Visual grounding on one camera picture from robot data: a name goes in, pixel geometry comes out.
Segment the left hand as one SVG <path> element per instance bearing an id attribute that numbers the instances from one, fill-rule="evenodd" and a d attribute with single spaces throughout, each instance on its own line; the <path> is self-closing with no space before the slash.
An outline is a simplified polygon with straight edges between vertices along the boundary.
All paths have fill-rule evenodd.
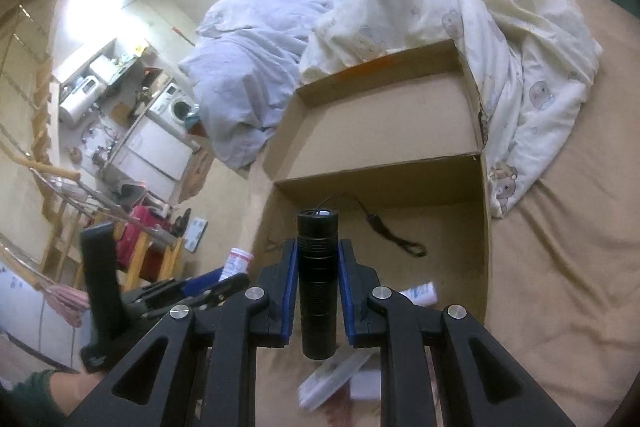
<path id="1" fill-rule="evenodd" d="M 67 285 L 53 284 L 43 289 L 44 300 L 53 311 L 74 329 L 82 325 L 82 317 L 90 310 L 85 291 Z"/>

